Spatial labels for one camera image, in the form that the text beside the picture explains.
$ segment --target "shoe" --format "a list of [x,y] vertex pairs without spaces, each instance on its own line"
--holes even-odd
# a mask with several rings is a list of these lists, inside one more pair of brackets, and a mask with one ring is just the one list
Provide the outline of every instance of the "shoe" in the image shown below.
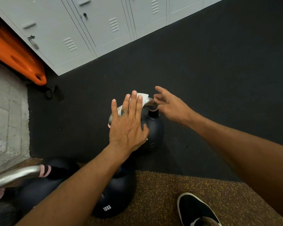
[[211,208],[194,194],[181,194],[177,199],[177,209],[183,226],[221,226]]

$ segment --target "hand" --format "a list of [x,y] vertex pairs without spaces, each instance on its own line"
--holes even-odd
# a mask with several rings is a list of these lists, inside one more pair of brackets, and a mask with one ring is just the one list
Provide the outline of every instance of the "hand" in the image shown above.
[[127,157],[146,142],[149,129],[146,124],[141,128],[142,96],[136,98],[137,92],[127,94],[123,106],[122,115],[117,112],[117,101],[112,100],[112,123],[109,133],[110,145],[121,149]]
[[156,86],[155,89],[159,92],[154,95],[154,101],[158,104],[159,111],[169,120],[188,126],[192,116],[197,113],[166,89],[160,86]]

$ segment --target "forearm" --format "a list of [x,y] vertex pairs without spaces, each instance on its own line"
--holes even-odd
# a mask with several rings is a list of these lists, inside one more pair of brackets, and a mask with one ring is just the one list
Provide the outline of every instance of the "forearm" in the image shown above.
[[217,124],[199,114],[191,115],[188,126],[202,136],[243,181],[283,215],[283,146]]
[[92,212],[101,192],[126,159],[120,152],[108,145],[17,225],[82,225]]

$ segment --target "locker vent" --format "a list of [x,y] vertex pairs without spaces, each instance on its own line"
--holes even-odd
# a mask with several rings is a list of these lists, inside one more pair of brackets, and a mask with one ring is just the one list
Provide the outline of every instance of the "locker vent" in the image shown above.
[[158,13],[158,0],[151,1],[152,4],[152,14]]
[[109,19],[109,23],[110,23],[112,32],[116,32],[117,30],[119,30],[119,26],[118,26],[116,17]]
[[67,48],[70,51],[77,49],[77,46],[75,45],[75,43],[72,41],[72,39],[70,37],[64,39],[63,42],[66,44]]

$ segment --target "brown speckled floor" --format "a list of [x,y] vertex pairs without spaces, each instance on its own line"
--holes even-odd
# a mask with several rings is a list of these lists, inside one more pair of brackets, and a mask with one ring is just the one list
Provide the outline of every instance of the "brown speckled floor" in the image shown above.
[[[29,159],[15,167],[38,161]],[[86,226],[181,225],[176,200],[183,192],[210,205],[222,225],[283,225],[283,218],[245,183],[147,171],[137,171],[137,181],[135,197],[123,213],[107,220],[90,217]]]

